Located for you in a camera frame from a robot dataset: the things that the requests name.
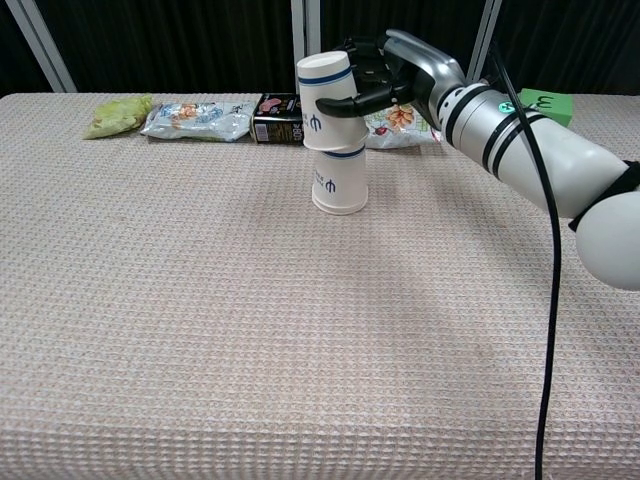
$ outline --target beige tablecloth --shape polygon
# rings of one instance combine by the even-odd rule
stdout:
[[[113,97],[0,100],[0,478],[532,478],[544,213],[437,145],[326,215],[304,148],[81,140]],[[640,97],[572,128],[638,159]],[[637,479],[640,295],[563,236],[548,478]]]

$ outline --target black cable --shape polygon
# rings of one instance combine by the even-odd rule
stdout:
[[[544,384],[542,387],[542,398],[540,400],[540,414],[538,417],[538,432],[536,436],[536,452],[535,452],[535,480],[542,480],[542,458],[544,450],[544,430],[547,423],[547,413],[549,411],[549,398],[551,396],[551,379],[553,376],[553,354],[556,343],[556,319],[558,317],[558,297],[560,295],[560,273],[562,267],[562,244],[560,238],[560,219],[558,217],[558,208],[556,206],[556,200],[553,195],[553,189],[551,188],[551,182],[549,181],[549,175],[542,159],[542,153],[538,142],[533,134],[531,125],[527,120],[527,116],[520,103],[518,95],[516,95],[515,89],[511,83],[511,79],[507,74],[507,70],[502,61],[502,56],[498,50],[498,46],[495,41],[491,44],[491,58],[496,66],[500,78],[504,83],[509,94],[511,104],[518,112],[518,119],[523,127],[533,161],[536,164],[538,170],[538,176],[540,177],[540,183],[544,190],[544,197],[547,202],[547,209],[549,211],[549,220],[551,221],[551,234],[553,237],[553,279],[551,282],[551,300],[549,303],[549,327],[547,331],[547,354],[544,366]]]

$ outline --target cup logo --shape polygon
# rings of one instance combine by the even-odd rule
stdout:
[[[309,120],[309,126],[313,128],[315,132],[322,130],[322,122],[320,122],[320,119],[316,117],[315,113],[311,117],[311,120]]]

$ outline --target stacked paper cups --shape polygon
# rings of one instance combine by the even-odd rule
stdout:
[[[298,62],[304,144],[316,150],[311,198],[321,210],[348,215],[362,209],[368,198],[363,118],[335,118],[316,107],[319,98],[357,95],[346,52],[327,52]]]

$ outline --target black curtain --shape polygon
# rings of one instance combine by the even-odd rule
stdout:
[[[37,0],[81,92],[295,90],[289,0]]]
[[[484,9],[484,0],[324,0],[322,49],[350,35],[374,36],[399,28],[448,53],[466,72]]]
[[[638,0],[505,0],[494,36],[517,88],[640,94]]]
[[[51,86],[9,7],[0,2],[0,97],[18,92],[50,91]]]

